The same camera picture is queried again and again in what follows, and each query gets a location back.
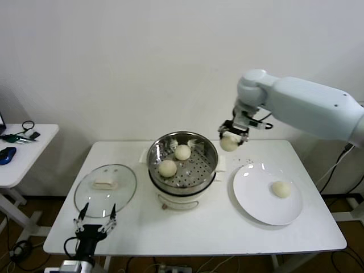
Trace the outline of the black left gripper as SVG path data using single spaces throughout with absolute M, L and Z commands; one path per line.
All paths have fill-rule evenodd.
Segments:
M 86 224 L 83 226 L 87 210 L 88 204 L 80 210 L 78 217 L 73 219 L 76 237 L 79 240 L 76 259 L 92 258 L 97 244 L 103 241 L 107 237 L 106 233 L 111 232 L 117 225 L 116 204 L 113 205 L 110 217 L 104 225 Z

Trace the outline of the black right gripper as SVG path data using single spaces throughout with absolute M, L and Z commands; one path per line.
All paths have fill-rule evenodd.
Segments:
M 240 134 L 238 146 L 243 145 L 249 140 L 249 128 L 243 128 L 241 126 L 235 125 L 233 120 L 226 120 L 223 125 L 218 128 L 219 138 L 224 137 L 224 133 L 230 132 L 232 134 Z

